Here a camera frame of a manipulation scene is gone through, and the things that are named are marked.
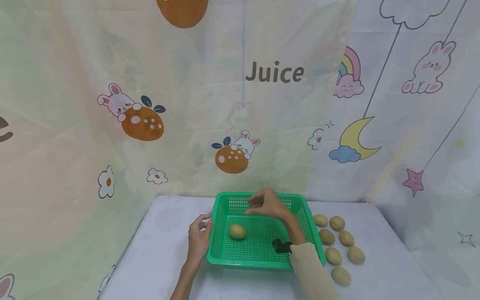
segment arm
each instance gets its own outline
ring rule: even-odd
[[[200,262],[201,261],[189,261],[187,259],[181,269],[179,281],[170,300],[188,300],[192,289],[193,279],[195,279],[195,275],[198,272]]]
[[[198,218],[190,224],[188,230],[187,261],[180,271],[177,286],[170,300],[188,300],[190,297],[193,280],[210,246],[210,232],[212,232],[213,222],[211,219],[208,222],[202,221],[211,216],[212,213],[199,215]]]
[[[332,279],[318,259],[315,246],[307,241],[296,216],[283,219],[292,245],[290,263],[308,300],[340,300]]]
[[[308,242],[300,222],[270,189],[256,193],[248,199],[246,214],[261,214],[282,221],[292,245],[290,262],[307,300],[340,300],[332,279],[318,258],[315,246]]]

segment beige sleeve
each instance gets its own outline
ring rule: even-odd
[[[333,280],[324,270],[312,243],[291,245],[290,262],[307,300],[340,300]]]

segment pink star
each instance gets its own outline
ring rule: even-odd
[[[407,169],[408,180],[403,183],[404,186],[412,189],[413,197],[417,194],[417,191],[423,191],[423,184],[421,178],[423,176],[423,170],[420,173]]]

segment cartoon rabbit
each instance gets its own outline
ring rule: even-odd
[[[245,103],[245,106],[240,102],[234,103],[233,110],[228,116],[228,122],[232,128],[245,128],[245,125],[249,123],[251,110],[252,105],[250,103]]]
[[[253,152],[255,146],[260,144],[259,139],[250,140],[249,137],[250,137],[250,132],[248,132],[247,130],[242,130],[241,138],[236,140],[235,143],[233,143],[230,146],[230,148],[232,150],[237,150],[238,148],[243,150],[243,152],[245,153],[245,158],[246,159],[252,158],[252,152]]]
[[[10,296],[14,281],[15,277],[13,274],[0,278],[0,300],[15,300],[14,297]]]
[[[125,121],[126,116],[124,112],[130,107],[133,107],[134,110],[140,110],[142,108],[141,104],[135,103],[130,97],[122,93],[118,85],[109,84],[108,89],[111,95],[100,95],[96,101],[99,105],[107,106],[120,122]]]
[[[455,47],[455,42],[449,42],[445,46],[441,41],[433,44],[429,53],[415,66],[413,79],[403,84],[402,92],[422,94],[440,90],[444,84],[438,81],[438,77],[448,69]]]

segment finger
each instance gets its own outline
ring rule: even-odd
[[[247,199],[247,202],[250,203],[252,201],[261,201],[263,199],[263,196],[265,194],[265,190],[261,190],[259,192],[256,192],[250,198]]]
[[[246,215],[262,215],[263,214],[262,212],[263,212],[263,207],[250,208],[250,209],[247,209],[245,214]]]
[[[212,219],[208,220],[208,222],[205,222],[205,233],[208,234],[208,236],[210,236],[210,232],[212,232],[212,228],[213,228],[213,221]]]
[[[209,212],[208,214],[202,214],[199,215],[198,218],[195,219],[195,221],[191,225],[198,225],[200,224],[203,220],[208,219],[212,216],[212,212]]]
[[[200,222],[200,223],[198,224],[198,229],[202,230],[203,228],[206,227],[206,224],[207,224],[206,222]]]
[[[259,208],[259,207],[262,207],[262,206],[263,206],[263,203],[256,202],[253,205],[251,205],[250,208]]]
[[[254,199],[251,202],[249,202],[248,205],[250,207],[253,207],[255,205],[259,205],[259,204],[262,204],[262,203],[263,203],[263,201],[261,199]]]

